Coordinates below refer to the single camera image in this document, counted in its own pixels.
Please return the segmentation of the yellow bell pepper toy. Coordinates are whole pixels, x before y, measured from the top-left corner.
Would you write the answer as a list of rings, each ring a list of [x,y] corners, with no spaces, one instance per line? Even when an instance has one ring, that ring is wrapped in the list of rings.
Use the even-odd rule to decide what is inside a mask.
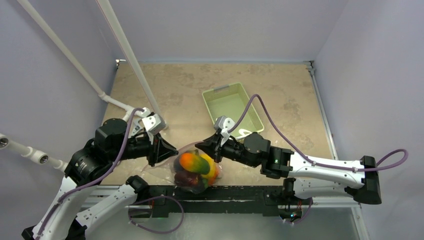
[[[216,181],[216,178],[220,174],[220,169],[218,164],[214,162],[214,160],[209,157],[206,153],[201,153],[200,156],[208,162],[209,172],[207,174],[201,174],[204,179],[207,179],[208,186],[211,186]]]

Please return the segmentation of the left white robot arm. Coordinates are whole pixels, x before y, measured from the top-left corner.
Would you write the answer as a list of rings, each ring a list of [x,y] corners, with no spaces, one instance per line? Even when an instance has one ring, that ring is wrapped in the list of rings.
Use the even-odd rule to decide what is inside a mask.
[[[164,120],[157,114],[142,119],[143,132],[131,135],[121,118],[106,120],[85,146],[75,152],[64,170],[59,191],[42,220],[25,228],[25,240],[84,240],[91,230],[119,209],[151,200],[150,186],[130,176],[112,195],[87,210],[82,205],[95,188],[123,160],[145,157],[154,166],[177,155],[177,149],[160,134]]]

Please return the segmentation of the clear pink zip bag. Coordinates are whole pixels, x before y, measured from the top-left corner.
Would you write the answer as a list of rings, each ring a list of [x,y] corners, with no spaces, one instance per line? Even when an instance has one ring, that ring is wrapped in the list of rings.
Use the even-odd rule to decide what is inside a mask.
[[[192,142],[178,150],[178,154],[142,171],[192,194],[203,193],[223,177],[221,164]]]

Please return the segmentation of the orange green mango toy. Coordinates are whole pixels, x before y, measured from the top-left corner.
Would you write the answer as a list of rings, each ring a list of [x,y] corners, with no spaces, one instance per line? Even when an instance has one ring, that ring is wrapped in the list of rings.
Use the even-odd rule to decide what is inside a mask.
[[[205,175],[210,171],[208,162],[196,153],[183,153],[178,161],[183,169],[192,173]]]

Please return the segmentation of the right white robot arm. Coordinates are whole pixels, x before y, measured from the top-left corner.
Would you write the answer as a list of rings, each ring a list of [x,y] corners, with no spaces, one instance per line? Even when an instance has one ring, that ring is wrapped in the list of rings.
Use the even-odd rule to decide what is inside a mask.
[[[271,179],[292,178],[293,183],[281,189],[280,196],[288,204],[314,196],[349,195],[368,205],[382,203],[376,160],[364,155],[359,160],[334,160],[305,156],[290,149],[271,145],[271,141],[254,132],[242,143],[216,132],[194,146],[215,162],[223,158],[249,167],[260,167],[260,173]]]

